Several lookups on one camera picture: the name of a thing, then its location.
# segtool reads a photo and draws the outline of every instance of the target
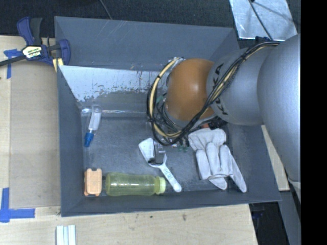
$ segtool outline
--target wooden board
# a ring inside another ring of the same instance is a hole
[[[76,225],[78,245],[258,244],[247,205],[69,218],[38,210],[36,219],[0,225],[0,244],[55,244],[57,225]]]
[[[24,46],[21,37],[0,37],[0,52]],[[1,68],[1,72],[6,70],[6,66]],[[11,108],[6,104],[7,121],[2,122],[7,130],[10,124],[10,207],[60,205],[56,73],[44,63],[23,60],[12,64],[10,80],[5,77],[1,86],[7,82],[10,87],[1,91],[11,100]]]
[[[269,157],[271,160],[272,168],[275,173],[278,189],[280,191],[290,190],[290,186],[288,185],[288,180],[286,177],[286,173],[285,173],[281,158],[279,157],[274,145],[272,144],[272,141],[268,135],[266,126],[264,126],[264,125],[262,126],[262,132],[265,137],[265,141],[266,141]]]

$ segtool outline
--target wire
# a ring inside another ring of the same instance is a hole
[[[264,23],[261,21],[260,17],[258,16],[258,13],[256,12],[256,10],[255,10],[255,8],[254,8],[254,6],[253,6],[251,0],[248,0],[248,1],[249,1],[250,5],[251,5],[251,7],[252,7],[252,10],[253,10],[253,12],[255,13],[257,19],[259,20],[261,26],[263,27],[263,29],[264,29],[265,32],[267,33],[269,39],[270,39],[271,41],[273,41],[274,39],[272,39],[272,36],[270,35],[270,33],[268,32],[268,30],[267,30],[267,28],[265,27]]]
[[[100,1],[100,3],[102,4],[104,10],[106,10],[106,13],[107,13],[107,15],[109,16],[109,19],[110,19],[110,20],[113,20],[112,17],[111,17],[111,15],[110,15],[110,13],[109,13],[109,11],[108,11],[108,9],[107,9],[107,7],[106,7],[106,5],[104,4],[104,2],[103,2],[102,0],[99,0],[99,1]]]
[[[262,42],[259,43],[251,48],[249,48],[243,55],[241,55],[227,70],[227,72],[223,75],[223,77],[219,80],[217,85],[214,87],[212,92],[209,94],[205,104],[203,105],[202,109],[200,112],[198,112],[190,121],[189,123],[182,129],[178,129],[174,126],[174,123],[169,120],[167,116],[164,116],[164,111],[163,111],[163,105],[161,106],[161,117],[157,118],[157,115],[154,113],[155,111],[155,106],[159,103],[156,102],[156,93],[157,93],[157,85],[159,83],[159,80],[163,77],[165,72],[169,70],[170,67],[172,67],[175,62],[181,58],[174,58],[169,64],[167,64],[162,71],[159,73],[157,78],[154,80],[149,92],[148,92],[148,97],[147,97],[147,110],[148,110],[148,117],[150,119],[151,125],[152,125],[152,132],[154,138],[162,145],[168,146],[175,144],[177,142],[181,142],[183,140],[186,140],[184,137],[194,130],[195,124],[199,121],[201,116],[206,112],[206,110],[210,107],[211,104],[214,103],[214,101],[224,92],[224,90],[230,85],[232,82],[233,78],[235,77],[239,66],[246,61],[249,57],[251,57],[253,54],[258,52],[259,50],[267,47],[267,46],[277,46],[279,45],[279,42],[277,41],[267,41],[267,42]],[[167,129],[171,132],[166,132],[162,126],[165,126]],[[158,138],[157,135],[163,136],[163,140]]]

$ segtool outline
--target bottle cap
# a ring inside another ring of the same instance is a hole
[[[94,136],[93,133],[86,133],[85,134],[85,137],[84,137],[84,139],[85,139],[84,146],[85,147],[90,147],[90,143],[91,143],[91,141],[93,139],[93,136]]]
[[[163,177],[159,177],[159,182],[160,182],[160,188],[159,191],[156,192],[156,194],[164,193],[166,190],[166,180]]]

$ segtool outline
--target plastic bottle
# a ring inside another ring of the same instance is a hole
[[[152,175],[133,175],[123,173],[108,173],[105,183],[109,196],[122,195],[153,195],[164,193],[166,180]]]

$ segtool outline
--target clear tube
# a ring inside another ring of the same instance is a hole
[[[97,133],[101,121],[102,108],[99,105],[92,105],[90,118],[87,120],[87,132],[85,134],[84,146],[89,147],[93,137]]]

